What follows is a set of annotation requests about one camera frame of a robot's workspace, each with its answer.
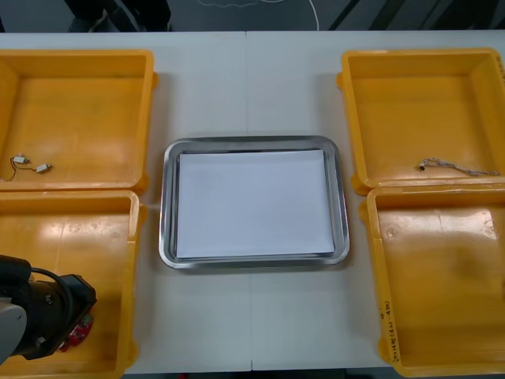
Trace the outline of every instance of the red component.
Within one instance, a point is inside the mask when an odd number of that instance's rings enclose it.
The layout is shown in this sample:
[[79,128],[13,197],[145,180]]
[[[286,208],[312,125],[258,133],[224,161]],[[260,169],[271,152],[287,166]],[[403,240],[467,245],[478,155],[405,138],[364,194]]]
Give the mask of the red component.
[[84,341],[84,339],[88,336],[89,331],[92,330],[93,326],[93,316],[91,314],[87,314],[82,317],[73,331],[66,338],[62,347],[60,347],[61,351],[67,351],[70,346],[77,346],[79,343]]

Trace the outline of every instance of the dark floor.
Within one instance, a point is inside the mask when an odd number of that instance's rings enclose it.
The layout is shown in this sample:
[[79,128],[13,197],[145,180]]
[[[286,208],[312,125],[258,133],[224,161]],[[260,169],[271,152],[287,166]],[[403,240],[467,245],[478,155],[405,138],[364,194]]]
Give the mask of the dark floor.
[[[312,0],[320,30],[328,30],[349,0]],[[360,0],[339,30],[367,30],[386,0]],[[390,30],[429,28],[451,0],[406,0],[389,24]],[[309,0],[168,0],[176,32],[316,30]],[[499,0],[492,25],[505,17]],[[6,32],[66,32],[73,15],[63,0],[0,0],[0,18]],[[109,22],[101,31],[114,31]]]
[[[124,379],[178,379],[177,374],[152,374],[152,375],[125,375]],[[393,369],[390,368],[370,368],[370,369],[351,369],[351,370],[313,370],[313,371],[286,371],[284,373],[275,373],[269,376],[268,373],[193,373],[188,379],[400,379],[402,378]],[[464,376],[464,377],[439,377],[438,379],[501,379],[505,375],[487,375],[487,376]]]

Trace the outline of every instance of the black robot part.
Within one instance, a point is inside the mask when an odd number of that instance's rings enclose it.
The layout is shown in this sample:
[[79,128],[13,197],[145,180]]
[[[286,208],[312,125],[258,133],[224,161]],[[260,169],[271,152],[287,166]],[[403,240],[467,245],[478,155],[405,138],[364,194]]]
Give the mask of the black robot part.
[[[31,281],[32,272],[54,282]],[[0,297],[24,308],[23,337],[12,355],[37,359],[52,355],[96,303],[96,292],[79,275],[56,276],[23,259],[0,255]]]

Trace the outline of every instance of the label on bin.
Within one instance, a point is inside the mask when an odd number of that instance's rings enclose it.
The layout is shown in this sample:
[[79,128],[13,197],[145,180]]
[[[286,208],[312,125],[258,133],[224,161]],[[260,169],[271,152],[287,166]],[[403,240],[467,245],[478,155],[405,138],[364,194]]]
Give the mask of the label on bin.
[[391,360],[393,363],[400,362],[398,356],[398,339],[396,337],[395,322],[391,318],[391,302],[384,302],[384,308],[380,308],[380,320],[386,323],[387,326],[387,338],[389,340],[389,345],[393,351],[393,356]]

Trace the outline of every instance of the electronic component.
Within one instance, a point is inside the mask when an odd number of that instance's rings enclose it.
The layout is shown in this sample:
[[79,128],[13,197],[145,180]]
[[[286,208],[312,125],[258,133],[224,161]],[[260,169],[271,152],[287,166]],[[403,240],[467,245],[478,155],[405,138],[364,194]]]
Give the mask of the electronic component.
[[47,172],[52,168],[50,163],[41,164],[40,166],[35,168],[35,172],[38,174],[42,174],[43,172]]
[[14,163],[19,163],[19,164],[30,163],[30,161],[25,156],[23,156],[23,154],[18,154],[16,156],[14,156],[13,157],[13,162]]

